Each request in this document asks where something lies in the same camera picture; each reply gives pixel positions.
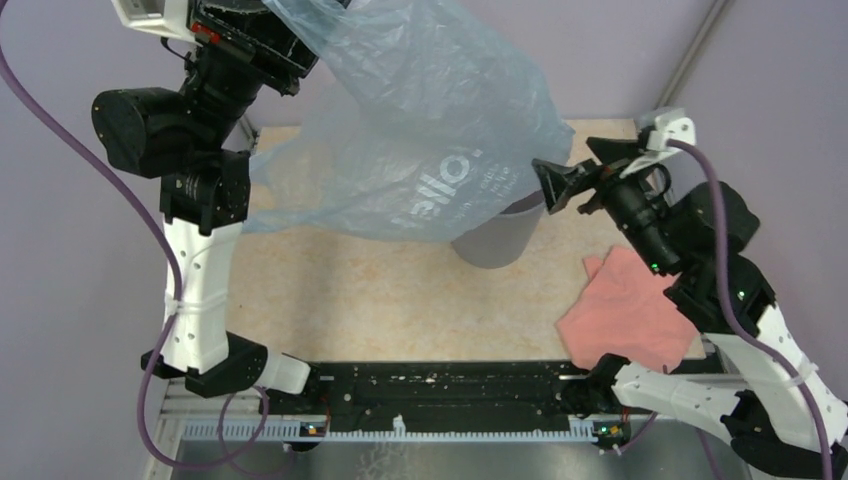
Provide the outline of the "grey plastic trash bin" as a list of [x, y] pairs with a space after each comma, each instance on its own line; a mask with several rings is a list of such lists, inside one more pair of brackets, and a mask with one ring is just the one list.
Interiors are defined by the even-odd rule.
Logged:
[[511, 204], [498, 215], [451, 242], [466, 263], [482, 269], [499, 269], [518, 260], [546, 212], [540, 190]]

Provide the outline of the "blue plastic trash bag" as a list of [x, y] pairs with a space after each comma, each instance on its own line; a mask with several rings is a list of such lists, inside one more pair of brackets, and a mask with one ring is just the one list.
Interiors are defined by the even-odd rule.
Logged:
[[536, 192], [573, 130], [542, 70], [456, 1], [272, 1], [335, 83], [298, 135], [256, 154], [244, 225], [449, 242]]

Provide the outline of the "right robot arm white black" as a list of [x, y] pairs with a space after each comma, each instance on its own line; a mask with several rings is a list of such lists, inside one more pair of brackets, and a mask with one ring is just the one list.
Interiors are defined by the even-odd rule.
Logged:
[[563, 409], [580, 417], [649, 410], [713, 435], [771, 476], [842, 477], [847, 404], [791, 337], [772, 286], [743, 254], [758, 217], [690, 143], [587, 144], [592, 158], [571, 167], [533, 161], [549, 212], [588, 193], [579, 212], [606, 212], [653, 274], [673, 277], [665, 296], [731, 360], [745, 387], [708, 387], [606, 353], [565, 385]]

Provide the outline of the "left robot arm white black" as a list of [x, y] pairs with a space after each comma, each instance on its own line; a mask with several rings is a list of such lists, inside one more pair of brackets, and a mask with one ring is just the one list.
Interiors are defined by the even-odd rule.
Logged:
[[160, 183], [170, 277], [162, 336], [141, 365], [204, 398], [259, 387], [308, 413], [321, 397], [310, 365], [226, 326], [251, 182], [250, 153], [224, 144], [263, 87], [297, 94], [317, 58], [261, 1], [118, 1], [115, 10], [129, 28], [193, 45], [178, 89], [107, 90], [91, 110], [110, 166]]

